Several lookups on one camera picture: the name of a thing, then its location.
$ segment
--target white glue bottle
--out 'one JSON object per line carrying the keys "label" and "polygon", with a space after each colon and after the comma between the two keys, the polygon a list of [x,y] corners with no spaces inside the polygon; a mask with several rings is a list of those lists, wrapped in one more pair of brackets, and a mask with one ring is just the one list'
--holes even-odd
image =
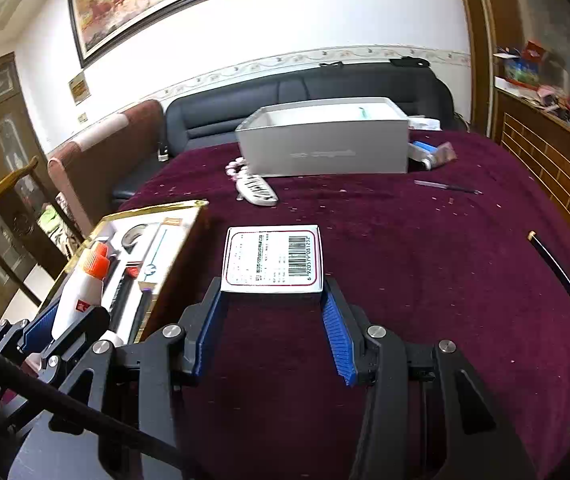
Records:
{"label": "white glue bottle", "polygon": [[65,283],[56,311],[51,336],[58,339],[63,332],[82,317],[92,305],[100,305],[102,280],[107,275],[110,261],[106,258],[107,246],[98,243],[93,250],[85,249]]}

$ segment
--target metal screw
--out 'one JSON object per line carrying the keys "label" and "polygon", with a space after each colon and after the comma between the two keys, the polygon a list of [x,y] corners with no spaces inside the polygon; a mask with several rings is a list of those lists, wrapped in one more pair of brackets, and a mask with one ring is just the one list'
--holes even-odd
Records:
{"label": "metal screw", "polygon": [[385,330],[382,326],[372,325],[371,327],[369,327],[369,329],[367,329],[367,333],[369,334],[370,337],[373,337],[374,339],[380,339],[382,337],[385,337],[387,330]]}
{"label": "metal screw", "polygon": [[180,335],[182,331],[183,329],[178,325],[167,325],[163,329],[163,335],[167,338],[176,337],[177,335]]}
{"label": "metal screw", "polygon": [[95,354],[104,354],[109,349],[110,349],[110,342],[105,341],[105,339],[103,339],[102,341],[97,341],[96,343],[94,343],[94,346],[92,346],[92,350],[94,350]]}
{"label": "metal screw", "polygon": [[439,343],[439,350],[444,354],[453,354],[456,352],[456,345],[454,344],[454,341],[444,339]]}

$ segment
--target blue object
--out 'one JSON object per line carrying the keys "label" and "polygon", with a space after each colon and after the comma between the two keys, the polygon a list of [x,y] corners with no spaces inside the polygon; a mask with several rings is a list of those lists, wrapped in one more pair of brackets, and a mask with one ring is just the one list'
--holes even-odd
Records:
{"label": "blue object", "polygon": [[424,149],[430,153],[436,153],[439,151],[438,148],[430,146],[430,144],[425,144],[424,142],[419,142],[418,140],[415,140],[414,142],[412,142],[412,144],[414,144],[415,146],[422,148],[422,149]]}
{"label": "blue object", "polygon": [[197,355],[196,363],[194,366],[194,375],[200,377],[203,374],[203,369],[210,356],[213,353],[214,346],[216,345],[217,333],[220,332],[220,325],[223,322],[223,313],[220,312],[222,308],[222,293],[219,292],[212,302],[212,306],[207,313],[207,319],[203,325],[203,329],[199,334],[196,341]]}
{"label": "blue object", "polygon": [[332,294],[327,294],[327,299],[323,305],[323,324],[334,355],[336,371],[345,379],[345,384],[354,386],[357,375],[354,364],[353,341],[347,332],[343,317]]}
{"label": "blue object", "polygon": [[25,355],[42,352],[52,342],[51,329],[56,319],[58,302],[60,298],[52,302],[45,313],[32,321],[23,333],[22,352]]}

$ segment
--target orange cap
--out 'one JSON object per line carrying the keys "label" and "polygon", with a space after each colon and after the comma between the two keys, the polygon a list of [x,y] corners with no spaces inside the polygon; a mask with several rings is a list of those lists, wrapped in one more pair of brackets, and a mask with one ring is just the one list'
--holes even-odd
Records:
{"label": "orange cap", "polygon": [[103,280],[110,268],[110,261],[101,254],[85,251],[82,259],[82,270],[90,276]]}
{"label": "orange cap", "polygon": [[96,242],[96,245],[94,246],[94,249],[92,249],[92,251],[100,254],[100,256],[107,256],[107,245],[100,242]]}

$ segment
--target product label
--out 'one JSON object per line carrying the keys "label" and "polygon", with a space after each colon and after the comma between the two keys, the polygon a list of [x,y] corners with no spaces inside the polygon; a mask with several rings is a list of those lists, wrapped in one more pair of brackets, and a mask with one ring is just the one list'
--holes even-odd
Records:
{"label": "product label", "polygon": [[181,225],[183,225],[183,219],[182,218],[166,218],[165,220],[163,220],[163,225],[175,225],[180,227]]}
{"label": "product label", "polygon": [[312,231],[238,232],[224,269],[230,285],[311,286],[318,247]]}
{"label": "product label", "polygon": [[88,308],[90,307],[90,304],[83,301],[83,300],[78,300],[78,303],[76,303],[76,310],[78,312],[84,312],[86,311]]}

